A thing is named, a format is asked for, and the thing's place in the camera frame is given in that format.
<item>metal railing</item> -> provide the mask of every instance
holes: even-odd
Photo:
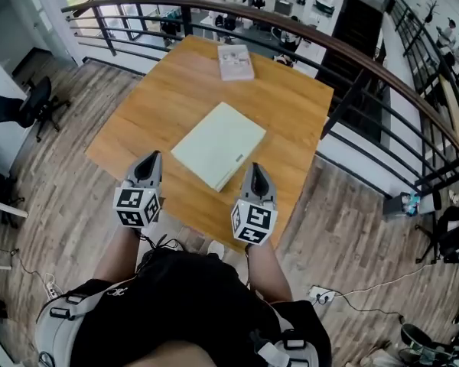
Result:
[[[163,31],[146,31],[146,30],[126,30],[121,28],[109,28],[106,26],[105,20],[108,16],[102,16],[99,8],[108,5],[169,5],[175,7],[176,10],[180,10],[180,14],[176,17],[161,17],[161,16],[127,16],[124,15],[125,19],[138,19],[140,21],[157,21],[160,23],[174,23],[181,26],[181,32],[176,34],[166,34]],[[361,72],[359,76],[354,80],[349,80],[338,72],[331,68],[325,67],[320,63],[310,60],[306,57],[301,56],[295,52],[287,50],[284,45],[273,42],[272,40],[261,39],[251,37],[249,34],[242,34],[238,31],[230,31],[225,28],[214,27],[207,24],[201,24],[200,21],[195,21],[192,18],[191,9],[198,8],[200,10],[216,11],[229,15],[234,15],[238,18],[251,19],[254,24],[264,24],[267,28],[277,28],[281,31],[287,31],[302,37],[304,40],[315,43],[319,46],[324,47],[329,54],[337,54],[341,57],[346,57],[348,60],[360,67]],[[161,37],[164,39],[173,40],[175,43],[182,40],[184,36],[194,34],[196,29],[202,29],[203,31],[211,31],[218,33],[219,36],[228,36],[239,40],[239,42],[245,44],[256,44],[261,47],[265,47],[268,50],[276,52],[277,54],[284,54],[289,56],[294,61],[299,61],[310,67],[313,67],[327,75],[330,75],[337,79],[341,83],[341,86],[347,88],[346,95],[340,99],[334,97],[334,101],[337,107],[334,108],[329,114],[329,119],[324,126],[322,138],[326,135],[332,135],[335,139],[343,142],[344,144],[354,148],[364,156],[367,156],[372,161],[376,162],[379,166],[383,167],[389,173],[397,177],[404,184],[406,184],[412,191],[418,194],[425,195],[434,190],[441,189],[442,187],[449,186],[453,182],[459,180],[459,137],[453,131],[449,124],[446,124],[444,118],[429,105],[419,94],[413,89],[408,87],[398,77],[392,75],[388,70],[384,69],[381,65],[376,63],[374,60],[360,53],[348,44],[339,41],[336,38],[330,37],[320,31],[317,31],[311,27],[305,26],[301,23],[291,20],[290,18],[276,15],[273,13],[255,10],[248,8],[244,5],[232,4],[227,2],[221,2],[217,0],[95,0],[84,3],[82,5],[75,5],[64,8],[62,11],[65,13],[77,11],[77,10],[93,10],[93,16],[88,18],[67,18],[67,20],[74,25],[71,26],[75,31],[81,31],[85,28],[90,29],[89,26],[85,27],[79,23],[85,19],[95,19],[98,23],[96,27],[102,37],[100,39],[105,41],[105,44],[89,44],[83,40],[88,40],[92,36],[85,36],[81,33],[77,33],[76,36],[79,38],[81,44],[90,45],[91,47],[101,47],[108,49],[113,55],[116,54],[131,54],[139,57],[144,57],[150,60],[159,60],[159,57],[154,57],[149,54],[140,53],[140,50],[126,50],[122,49],[117,43],[137,45],[144,50],[156,49],[165,52],[169,52],[169,47],[160,47],[153,43],[138,43],[134,41],[118,40],[112,36],[113,31],[134,31],[139,34],[147,34],[152,37]],[[381,83],[381,91],[377,89],[378,86],[371,86],[371,82]],[[423,122],[427,122],[428,125],[435,127],[442,137],[444,138],[444,147],[439,148],[435,140],[432,140],[430,135],[426,135],[423,126],[415,124],[410,121],[408,117],[405,117],[394,105],[388,104],[388,102],[382,97],[382,94],[386,90],[393,90],[398,93],[402,98],[408,101],[415,112],[421,116]],[[376,108],[381,110],[383,119],[378,121],[377,119],[367,115],[361,110],[360,105],[363,102],[371,102]],[[353,113],[357,117],[363,119],[368,124],[371,124],[381,131],[381,140],[377,140],[360,131],[357,127],[348,124],[342,119],[344,113]],[[401,122],[402,129],[408,134],[404,135],[389,124],[385,123],[385,120],[392,120]],[[371,151],[366,151],[357,143],[352,142],[349,138],[337,133],[332,130],[335,124],[340,124],[348,127],[352,132],[357,133],[359,136],[369,140],[376,146],[376,149],[388,155],[392,160],[384,161],[383,156],[379,156]],[[420,140],[422,143],[422,149],[418,148],[418,145],[412,143],[406,136],[413,136],[416,140]],[[428,157],[428,153],[435,154],[434,158],[436,162],[432,162]]]

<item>floor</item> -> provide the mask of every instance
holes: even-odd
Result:
[[[116,181],[84,155],[87,145],[139,76],[100,63],[65,67],[49,60],[34,78],[47,74],[60,98],[72,106],[57,116],[63,128],[50,126],[43,141],[28,138],[13,174],[30,213],[19,230],[0,225],[0,248],[20,248],[28,270],[54,274],[68,290],[87,280],[103,253],[115,221],[110,219]],[[314,159],[281,243],[278,256],[296,299],[312,285],[343,293],[391,281],[420,269],[415,257],[427,240],[414,230],[417,219],[382,217],[383,198],[336,167]],[[204,252],[209,241],[170,216],[160,232]],[[246,280],[246,261],[228,252],[225,261]],[[10,272],[0,271],[0,298],[10,320],[0,322],[0,341],[15,361],[32,365],[34,322],[46,301],[41,281],[24,273],[13,258]],[[397,310],[437,341],[448,341],[459,307],[459,265],[438,263],[391,285],[349,297],[359,309]],[[316,306],[330,335],[334,365],[355,362],[383,340],[399,341],[395,315],[359,313],[342,297]]]

